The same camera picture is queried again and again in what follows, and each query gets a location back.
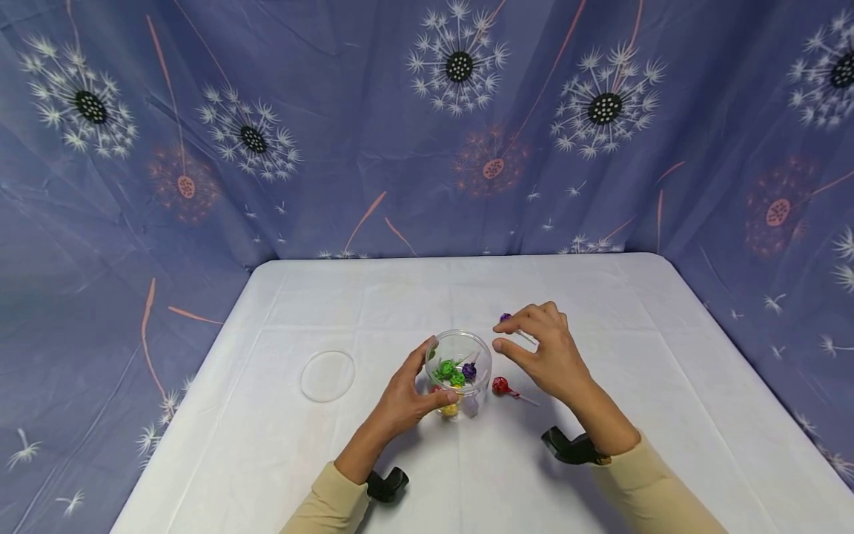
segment right hand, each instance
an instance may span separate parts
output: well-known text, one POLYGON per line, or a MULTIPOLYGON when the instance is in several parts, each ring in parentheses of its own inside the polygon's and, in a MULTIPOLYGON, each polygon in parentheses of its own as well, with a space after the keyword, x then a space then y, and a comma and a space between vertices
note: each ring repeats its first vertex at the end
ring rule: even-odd
POLYGON ((493 340, 493 348, 519 365, 541 390, 572 407, 593 379, 572 339, 566 314, 560 313, 551 301, 541 306, 529 304, 493 328, 504 334, 516 330, 540 342, 536 352, 501 337, 493 340))

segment black dandelion center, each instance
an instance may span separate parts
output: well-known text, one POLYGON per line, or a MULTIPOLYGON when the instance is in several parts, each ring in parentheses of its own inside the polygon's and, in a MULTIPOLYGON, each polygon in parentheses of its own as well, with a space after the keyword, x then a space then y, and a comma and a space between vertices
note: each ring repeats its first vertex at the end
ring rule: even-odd
POLYGON ((445 61, 445 74, 454 83, 464 84, 474 71, 475 61, 468 52, 454 52, 445 61))
POLYGON ((100 98, 86 90, 81 89, 74 94, 74 107, 84 119, 93 124, 103 124, 109 118, 107 106, 100 98))
POLYGON ((854 50, 840 57, 830 71, 830 85, 836 89, 845 89, 854 85, 854 50))
POLYGON ((244 126, 240 129, 240 139, 246 148, 252 150, 255 154, 264 154, 267 150, 267 143, 264 136, 252 126, 244 126))
POLYGON ((610 124, 623 111, 623 99, 612 92, 602 93, 588 106, 588 118, 594 124, 610 124))

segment left hand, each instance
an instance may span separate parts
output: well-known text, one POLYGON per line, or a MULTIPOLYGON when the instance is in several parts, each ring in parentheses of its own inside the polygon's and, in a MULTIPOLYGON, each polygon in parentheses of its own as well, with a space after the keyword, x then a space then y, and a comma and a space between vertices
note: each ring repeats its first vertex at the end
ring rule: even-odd
POLYGON ((413 428, 426 414, 459 400, 453 391, 439 390, 419 395, 415 390, 415 377, 421 372, 427 347, 434 339, 430 336, 409 353, 366 421, 366 425, 382 433, 389 441, 413 428))

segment lollipop stick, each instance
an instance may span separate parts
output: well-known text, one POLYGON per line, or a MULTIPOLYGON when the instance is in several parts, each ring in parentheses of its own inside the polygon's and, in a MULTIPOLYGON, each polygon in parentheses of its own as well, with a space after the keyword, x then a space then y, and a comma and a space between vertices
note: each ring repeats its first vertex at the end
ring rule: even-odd
POLYGON ((535 341, 531 336, 529 336, 528 334, 526 334, 525 332, 522 332, 521 330, 516 330, 516 333, 517 333, 518 335, 520 335, 520 336, 524 337, 524 338, 525 338, 525 341, 527 341, 528 343, 530 343, 530 344, 532 344, 532 345, 536 345, 536 344, 537 344, 537 342, 536 342, 536 341, 535 341))

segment red lollipop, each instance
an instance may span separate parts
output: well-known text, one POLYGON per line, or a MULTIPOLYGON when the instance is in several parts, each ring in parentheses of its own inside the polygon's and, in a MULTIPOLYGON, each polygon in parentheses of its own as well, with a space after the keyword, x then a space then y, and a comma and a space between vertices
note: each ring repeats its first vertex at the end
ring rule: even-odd
POLYGON ((510 384, 507 383, 507 379, 504 377, 495 377, 495 380, 492 381, 492 392, 496 395, 510 395, 514 399, 522 399, 523 401, 528 401, 534 406, 540 406, 538 402, 530 400, 527 396, 523 396, 516 391, 510 389, 510 384))

